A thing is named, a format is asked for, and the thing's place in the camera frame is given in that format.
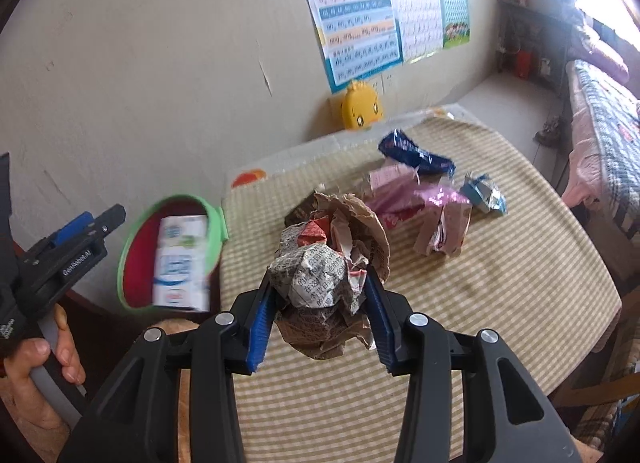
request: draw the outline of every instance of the gray handle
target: gray handle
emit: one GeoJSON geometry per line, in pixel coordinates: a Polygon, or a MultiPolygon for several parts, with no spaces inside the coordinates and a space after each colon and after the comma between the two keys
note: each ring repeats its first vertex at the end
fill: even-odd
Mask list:
{"type": "MultiPolygon", "coordinates": [[[[49,315],[43,319],[40,319],[38,321],[38,326],[42,332],[42,336],[51,346],[51,353],[49,355],[49,361],[47,361],[44,366],[34,367],[31,370],[31,380],[33,380],[33,383],[35,383],[36,387],[49,402],[49,405],[52,406],[53,410],[60,415],[64,422],[68,424],[70,429],[73,429],[82,415],[80,411],[78,411],[78,408],[73,405],[65,393],[60,389],[54,380],[54,377],[49,374],[50,371],[62,370],[60,368],[60,363],[54,354],[56,347],[58,346],[58,325],[53,317],[53,312],[49,313],[49,315]]],[[[63,378],[62,373],[57,375],[55,378],[63,378]]],[[[86,390],[83,385],[76,385],[76,388],[82,397],[86,395],[86,390]]]]}

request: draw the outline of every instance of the window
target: window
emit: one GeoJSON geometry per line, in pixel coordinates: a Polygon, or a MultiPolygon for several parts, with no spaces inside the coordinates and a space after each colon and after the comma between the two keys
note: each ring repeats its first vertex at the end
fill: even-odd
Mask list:
{"type": "Polygon", "coordinates": [[[626,11],[623,0],[577,0],[575,6],[615,30],[619,37],[640,50],[640,30],[626,11]]]}

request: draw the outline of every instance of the finger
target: finger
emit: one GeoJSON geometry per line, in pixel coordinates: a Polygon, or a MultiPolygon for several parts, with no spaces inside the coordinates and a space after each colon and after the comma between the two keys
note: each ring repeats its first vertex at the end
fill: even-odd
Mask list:
{"type": "Polygon", "coordinates": [[[56,346],[56,358],[63,366],[69,366],[76,353],[76,343],[71,335],[68,323],[66,322],[65,310],[60,305],[56,305],[54,318],[58,325],[58,345],[56,346]]]}
{"type": "Polygon", "coordinates": [[[54,308],[54,318],[58,325],[56,358],[58,358],[60,364],[63,365],[62,376],[67,382],[83,383],[86,378],[84,367],[82,367],[80,363],[80,356],[68,326],[65,310],[59,304],[56,304],[54,308]]]}
{"type": "Polygon", "coordinates": [[[4,370],[13,384],[29,380],[34,367],[42,366],[49,357],[49,343],[44,338],[23,340],[15,353],[4,360],[4,370]]]}
{"type": "Polygon", "coordinates": [[[18,411],[33,423],[42,420],[47,402],[29,377],[34,367],[42,366],[49,356],[49,343],[44,339],[23,340],[16,352],[4,360],[4,370],[18,411]]]}
{"type": "Polygon", "coordinates": [[[82,369],[82,366],[80,364],[78,353],[75,352],[71,358],[69,365],[67,367],[63,367],[62,374],[70,383],[82,383],[80,382],[82,373],[84,373],[84,369],[82,369]]]}
{"type": "Polygon", "coordinates": [[[58,329],[66,330],[69,329],[69,324],[66,320],[66,311],[59,304],[55,304],[53,306],[53,318],[58,325],[58,329]]]}

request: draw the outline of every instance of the milk carton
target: milk carton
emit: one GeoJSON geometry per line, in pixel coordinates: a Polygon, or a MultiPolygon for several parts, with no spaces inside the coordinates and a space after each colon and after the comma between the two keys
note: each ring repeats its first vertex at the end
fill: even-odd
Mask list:
{"type": "Polygon", "coordinates": [[[206,256],[206,216],[163,218],[158,233],[153,303],[209,311],[206,256]]]}

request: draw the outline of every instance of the crumpled brown paper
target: crumpled brown paper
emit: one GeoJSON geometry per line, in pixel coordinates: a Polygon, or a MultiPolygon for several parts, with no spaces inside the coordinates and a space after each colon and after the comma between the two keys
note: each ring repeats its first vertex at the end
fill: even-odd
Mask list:
{"type": "Polygon", "coordinates": [[[376,215],[354,195],[316,193],[316,206],[309,221],[282,232],[268,273],[287,301],[276,316],[280,334],[301,353],[325,360],[340,356],[352,337],[374,347],[360,307],[367,265],[380,280],[388,277],[389,244],[376,215]]]}

